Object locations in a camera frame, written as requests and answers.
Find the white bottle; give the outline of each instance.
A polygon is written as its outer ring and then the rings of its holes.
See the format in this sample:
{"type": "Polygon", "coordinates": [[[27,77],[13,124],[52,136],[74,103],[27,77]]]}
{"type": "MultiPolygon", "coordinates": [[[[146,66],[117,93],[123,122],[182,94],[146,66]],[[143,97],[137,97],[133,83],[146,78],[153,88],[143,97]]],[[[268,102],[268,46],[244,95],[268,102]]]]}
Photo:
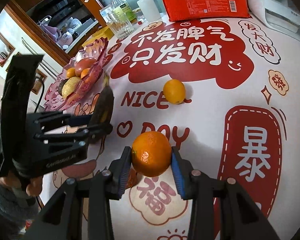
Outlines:
{"type": "Polygon", "coordinates": [[[161,18],[160,12],[154,3],[154,0],[137,1],[143,15],[148,22],[153,22],[161,18]]]}

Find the red apple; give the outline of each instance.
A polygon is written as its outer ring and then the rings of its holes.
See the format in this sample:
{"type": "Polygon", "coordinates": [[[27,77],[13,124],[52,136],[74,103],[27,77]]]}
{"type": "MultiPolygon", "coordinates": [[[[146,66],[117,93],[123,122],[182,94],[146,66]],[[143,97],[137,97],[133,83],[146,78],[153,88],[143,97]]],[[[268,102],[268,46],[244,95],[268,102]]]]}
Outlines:
{"type": "Polygon", "coordinates": [[[80,60],[77,65],[75,66],[75,75],[77,77],[81,76],[82,70],[86,68],[90,68],[92,64],[96,63],[97,60],[92,57],[86,57],[80,60]]]}

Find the finger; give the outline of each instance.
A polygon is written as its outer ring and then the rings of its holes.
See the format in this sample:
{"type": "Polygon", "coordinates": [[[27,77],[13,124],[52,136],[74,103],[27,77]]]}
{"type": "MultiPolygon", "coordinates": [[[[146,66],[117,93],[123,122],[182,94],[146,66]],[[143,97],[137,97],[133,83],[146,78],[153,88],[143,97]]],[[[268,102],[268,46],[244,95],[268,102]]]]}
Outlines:
{"type": "Polygon", "coordinates": [[[39,196],[42,191],[42,176],[30,179],[30,184],[26,188],[26,193],[28,196],[39,196]]]}
{"type": "Polygon", "coordinates": [[[20,188],[21,183],[19,179],[13,174],[13,172],[9,171],[8,176],[0,178],[0,185],[6,188],[14,187],[20,188]]]}

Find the pink fruit bowl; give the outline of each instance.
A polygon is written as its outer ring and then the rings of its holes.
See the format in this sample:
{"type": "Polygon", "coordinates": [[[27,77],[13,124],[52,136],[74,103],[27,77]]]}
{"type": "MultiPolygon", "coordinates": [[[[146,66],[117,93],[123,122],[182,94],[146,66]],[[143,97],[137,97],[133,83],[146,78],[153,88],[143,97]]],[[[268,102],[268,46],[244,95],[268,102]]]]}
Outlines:
{"type": "Polygon", "coordinates": [[[90,91],[103,73],[102,68],[104,66],[107,46],[107,38],[95,40],[93,43],[80,50],[77,55],[70,60],[69,64],[63,68],[62,73],[57,76],[57,80],[48,88],[45,95],[45,100],[47,101],[44,104],[45,111],[67,110],[79,102],[90,91]],[[69,68],[75,67],[81,59],[87,57],[96,59],[96,63],[91,65],[89,73],[77,85],[74,92],[64,99],[58,92],[60,82],[67,78],[66,73],[69,68]]]}

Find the metal screw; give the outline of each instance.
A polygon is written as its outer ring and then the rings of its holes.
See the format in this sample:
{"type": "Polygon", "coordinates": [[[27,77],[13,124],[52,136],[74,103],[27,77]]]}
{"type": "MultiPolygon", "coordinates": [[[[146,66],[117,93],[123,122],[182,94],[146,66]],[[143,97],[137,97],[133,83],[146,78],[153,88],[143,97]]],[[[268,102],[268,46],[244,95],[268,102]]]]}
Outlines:
{"type": "Polygon", "coordinates": [[[200,176],[201,175],[201,171],[198,171],[198,170],[193,170],[193,171],[191,171],[191,174],[192,174],[192,176],[200,176]]]}
{"type": "Polygon", "coordinates": [[[235,178],[228,178],[227,179],[227,182],[230,184],[230,185],[234,185],[234,184],[236,184],[236,180],[235,180],[235,178]]]}
{"type": "Polygon", "coordinates": [[[108,177],[110,175],[111,175],[111,171],[109,171],[109,170],[102,171],[102,176],[108,177]]]}
{"type": "Polygon", "coordinates": [[[75,183],[75,179],[74,179],[74,178],[68,178],[68,179],[66,180],[66,182],[67,182],[68,185],[72,185],[72,184],[75,183]]]}

